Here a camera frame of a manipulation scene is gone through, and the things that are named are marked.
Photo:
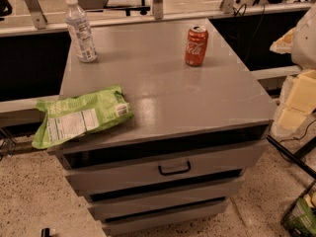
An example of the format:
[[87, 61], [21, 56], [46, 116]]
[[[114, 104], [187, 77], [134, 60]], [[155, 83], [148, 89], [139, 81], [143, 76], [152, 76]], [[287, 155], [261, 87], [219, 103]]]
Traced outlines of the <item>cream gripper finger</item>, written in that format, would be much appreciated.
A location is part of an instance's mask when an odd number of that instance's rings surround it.
[[270, 51], [278, 54], [291, 53], [292, 49], [293, 29], [289, 30], [281, 38], [274, 41], [270, 47]]
[[277, 124], [296, 131], [316, 109], [316, 70], [300, 73], [294, 80]]

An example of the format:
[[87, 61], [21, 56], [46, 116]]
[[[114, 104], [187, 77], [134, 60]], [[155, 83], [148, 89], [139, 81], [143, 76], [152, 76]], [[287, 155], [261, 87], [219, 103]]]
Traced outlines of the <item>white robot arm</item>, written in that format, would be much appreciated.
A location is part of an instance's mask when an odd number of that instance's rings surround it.
[[291, 54], [302, 71], [288, 76], [283, 83], [276, 109], [273, 134], [282, 136], [298, 130], [316, 109], [316, 4], [299, 20], [296, 27], [274, 41], [270, 51]]

